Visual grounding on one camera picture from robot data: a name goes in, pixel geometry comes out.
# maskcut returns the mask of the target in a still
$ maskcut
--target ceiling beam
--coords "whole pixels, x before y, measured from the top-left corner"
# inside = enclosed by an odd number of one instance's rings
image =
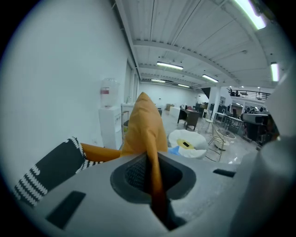
[[[154,75],[154,74],[148,74],[148,73],[141,73],[141,76],[142,76],[142,78],[148,78],[148,79],[152,78],[152,79],[157,79],[157,80],[164,79],[164,80],[170,80],[175,83],[183,83],[183,82],[190,83],[190,86],[195,85],[194,82],[186,81],[183,79],[174,78],[174,77],[170,77],[170,76],[161,76],[161,75]]]
[[[117,6],[117,9],[118,9],[120,18],[122,20],[122,24],[124,26],[125,35],[126,35],[126,37],[128,39],[128,43],[129,43],[129,46],[130,46],[132,56],[133,56],[135,64],[136,64],[136,68],[137,68],[139,78],[140,78],[140,80],[142,80],[141,74],[140,74],[139,69],[138,69],[139,68],[139,63],[138,63],[138,60],[137,60],[135,48],[133,46],[133,39],[131,37],[130,27],[129,27],[128,19],[126,17],[125,11],[124,11],[122,0],[115,0],[115,2],[116,2],[116,6]]]
[[[228,72],[227,70],[225,70],[224,68],[222,68],[218,64],[214,63],[210,59],[208,59],[208,58],[206,58],[204,56],[201,56],[198,53],[194,53],[194,52],[186,50],[186,49],[180,49],[179,47],[174,46],[174,45],[158,43],[158,42],[152,42],[152,41],[135,40],[133,42],[133,44],[134,44],[135,47],[153,47],[153,48],[168,50],[168,51],[171,51],[171,52],[180,53],[180,54],[183,54],[183,55],[186,55],[186,56],[190,56],[190,57],[193,57],[195,59],[198,59],[198,60],[204,62],[208,66],[220,71],[221,73],[225,74],[227,77],[229,77],[231,79],[235,78],[235,76],[233,76],[230,72]]]
[[[238,6],[234,2],[230,2],[229,4],[231,4],[237,10],[237,14],[239,16],[241,16],[241,9],[239,9]],[[237,16],[234,16],[232,13],[228,12],[225,5],[223,5],[223,6],[217,5],[217,6],[219,6],[221,8],[221,10],[226,12],[234,21],[236,21],[236,23],[242,28],[242,30],[249,36],[249,39],[251,39],[255,43],[258,51],[264,56],[264,63],[268,67],[266,54],[264,52],[262,44],[258,40],[258,37],[257,37],[256,33],[254,32],[252,26],[250,25],[249,21],[241,21],[240,18],[238,18]]]
[[[140,64],[139,65],[141,69],[153,69],[153,70],[160,70],[160,71],[163,71],[163,68],[159,67],[159,66],[155,66],[155,65],[146,65],[146,64]],[[200,77],[200,76],[197,76],[197,75],[194,75],[194,74],[191,74],[191,73],[188,73],[188,72],[184,72],[182,70],[177,70],[177,69],[171,69],[171,68],[166,68],[166,71],[167,72],[173,72],[173,73],[176,73],[176,74],[179,74],[179,75],[184,75],[184,76],[188,76],[188,77],[191,77],[191,78],[194,78],[194,79],[197,79],[201,82],[208,82],[207,79],[204,79],[203,77]]]

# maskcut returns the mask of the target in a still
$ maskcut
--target fluorescent light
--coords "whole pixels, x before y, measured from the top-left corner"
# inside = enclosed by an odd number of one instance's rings
[[[203,77],[206,78],[206,79],[209,79],[209,80],[211,80],[213,82],[219,82],[219,81],[215,80],[214,78],[211,78],[211,77],[207,76],[206,74],[203,74]]]
[[[254,9],[248,0],[235,0],[235,2],[240,5],[240,7],[245,11],[250,20],[253,22],[257,30],[266,27],[265,22],[261,16],[256,16]]]
[[[158,66],[165,66],[165,67],[169,67],[169,68],[173,68],[173,69],[179,69],[179,70],[183,70],[183,67],[181,66],[177,66],[177,65],[173,65],[173,64],[169,64],[169,63],[165,63],[165,62],[157,62]]]
[[[181,85],[181,84],[178,84],[178,86],[181,86],[181,87],[188,87],[188,88],[189,88],[189,86],[184,86],[184,85]]]
[[[271,63],[272,80],[278,81],[278,64],[276,62]]]
[[[151,79],[152,81],[157,81],[157,82],[165,82],[165,81],[161,81],[161,80],[154,80],[154,79]]]

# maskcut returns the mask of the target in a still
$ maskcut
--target brown chair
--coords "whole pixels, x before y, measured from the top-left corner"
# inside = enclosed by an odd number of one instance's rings
[[[198,117],[200,117],[200,113],[198,113],[198,112],[190,112],[187,115],[187,118],[185,120],[185,122],[186,122],[186,130],[187,130],[188,126],[193,126],[194,130],[195,130],[195,127],[196,127],[196,124],[197,124],[197,121],[198,121]]]

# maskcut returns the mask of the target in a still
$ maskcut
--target yellow fabric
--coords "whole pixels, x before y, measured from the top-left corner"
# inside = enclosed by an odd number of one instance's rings
[[[177,144],[180,147],[183,147],[184,149],[194,149],[194,146],[191,143],[189,143],[188,141],[185,141],[184,139],[178,139]]]
[[[151,162],[152,210],[165,218],[166,196],[162,186],[157,151],[167,151],[167,137],[161,116],[144,92],[138,97],[130,115],[129,127],[120,156],[147,152]]]
[[[94,162],[111,161],[119,158],[121,154],[119,150],[92,146],[85,143],[81,143],[81,145],[89,161],[94,161]]]

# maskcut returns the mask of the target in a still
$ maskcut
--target white floor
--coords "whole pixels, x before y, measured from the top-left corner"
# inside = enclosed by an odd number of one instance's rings
[[[161,117],[162,117],[162,122],[166,131],[166,135],[169,135],[175,129],[185,129],[184,123],[180,122],[179,124],[177,124],[178,119],[170,116],[169,111],[164,110],[162,112]],[[201,128],[203,127],[204,123],[205,123],[205,119],[199,118],[197,122],[196,130],[199,134],[205,137],[207,142],[209,142],[212,139],[211,127],[208,131],[206,129],[202,130]],[[229,143],[228,149],[222,152],[220,162],[239,164],[241,163],[241,160],[245,154],[256,151],[257,144],[255,142],[249,143],[248,141],[242,139],[239,135],[237,134],[234,134],[234,135],[236,138],[233,139],[232,143]],[[210,148],[220,152],[220,150],[214,145],[214,143],[211,143]],[[217,154],[212,150],[208,150],[206,156],[215,161],[218,161],[220,157],[219,154]]]

